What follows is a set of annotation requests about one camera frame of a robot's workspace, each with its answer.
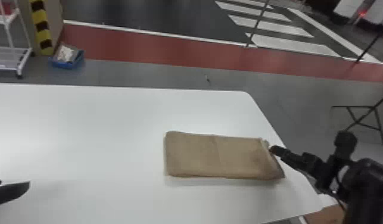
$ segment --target folded towel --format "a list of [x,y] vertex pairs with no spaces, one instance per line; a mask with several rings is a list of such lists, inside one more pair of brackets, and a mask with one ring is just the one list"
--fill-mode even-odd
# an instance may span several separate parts
[[177,177],[222,177],[271,180],[284,172],[269,143],[260,138],[166,133],[166,169]]

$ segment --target white shelf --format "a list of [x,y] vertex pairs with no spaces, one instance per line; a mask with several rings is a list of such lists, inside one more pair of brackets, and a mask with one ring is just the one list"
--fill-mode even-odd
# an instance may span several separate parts
[[31,52],[31,48],[0,47],[0,70],[16,70],[21,75]]
[[[10,15],[6,15],[7,17],[7,24],[8,26],[12,23],[12,21],[20,14],[20,11],[18,8],[16,8],[12,14]],[[4,19],[3,19],[3,16],[0,15],[0,24],[1,25],[4,25]]]

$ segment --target gray floor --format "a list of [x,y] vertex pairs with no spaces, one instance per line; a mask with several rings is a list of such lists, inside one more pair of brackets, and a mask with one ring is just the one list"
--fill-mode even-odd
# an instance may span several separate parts
[[[381,83],[101,60],[86,60],[75,70],[62,70],[49,66],[45,57],[32,58],[24,74],[23,80],[17,80],[14,73],[0,72],[0,82],[245,91],[289,149],[323,159],[334,151],[337,130],[351,122],[346,111],[331,111],[331,105],[372,105],[383,96]],[[383,104],[379,113],[383,124]],[[378,133],[353,130],[359,138],[353,158],[370,157],[383,163]]]

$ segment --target red floor stripe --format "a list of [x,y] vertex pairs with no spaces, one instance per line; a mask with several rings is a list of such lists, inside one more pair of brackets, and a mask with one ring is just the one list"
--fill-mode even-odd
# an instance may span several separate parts
[[383,65],[264,48],[65,25],[63,42],[86,58],[383,83]]

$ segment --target yellow and black striped post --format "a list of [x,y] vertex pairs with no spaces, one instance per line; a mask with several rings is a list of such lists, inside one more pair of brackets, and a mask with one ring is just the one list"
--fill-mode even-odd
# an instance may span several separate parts
[[48,17],[44,0],[29,0],[32,10],[32,19],[36,29],[36,40],[41,49],[41,54],[52,55],[52,37],[48,25]]

